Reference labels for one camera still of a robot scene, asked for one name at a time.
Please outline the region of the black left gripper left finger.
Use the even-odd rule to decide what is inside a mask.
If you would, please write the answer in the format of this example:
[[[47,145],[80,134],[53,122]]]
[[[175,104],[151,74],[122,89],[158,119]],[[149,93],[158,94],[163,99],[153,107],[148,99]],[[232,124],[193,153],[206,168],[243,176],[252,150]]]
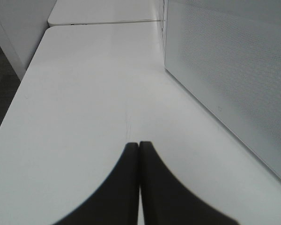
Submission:
[[[138,149],[125,148],[100,187],[57,225],[136,225],[139,210]]]

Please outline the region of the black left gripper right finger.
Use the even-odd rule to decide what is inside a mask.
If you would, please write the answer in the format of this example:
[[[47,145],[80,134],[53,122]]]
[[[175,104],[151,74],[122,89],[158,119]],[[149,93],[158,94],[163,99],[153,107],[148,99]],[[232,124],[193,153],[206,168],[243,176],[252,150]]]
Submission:
[[[139,145],[140,188],[147,225],[236,225],[190,192],[167,168],[151,142]]]

